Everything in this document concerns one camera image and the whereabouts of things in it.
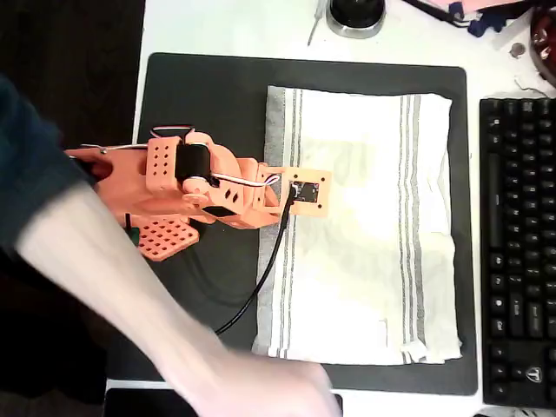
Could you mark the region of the person hand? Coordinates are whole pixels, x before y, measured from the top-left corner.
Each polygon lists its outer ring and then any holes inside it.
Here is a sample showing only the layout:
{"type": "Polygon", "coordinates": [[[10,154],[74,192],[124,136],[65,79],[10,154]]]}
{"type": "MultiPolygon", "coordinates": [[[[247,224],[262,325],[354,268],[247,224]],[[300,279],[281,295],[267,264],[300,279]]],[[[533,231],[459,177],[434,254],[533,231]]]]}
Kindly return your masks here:
{"type": "Polygon", "coordinates": [[[200,416],[340,416],[322,366],[231,354],[192,380],[183,397],[200,416]]]}

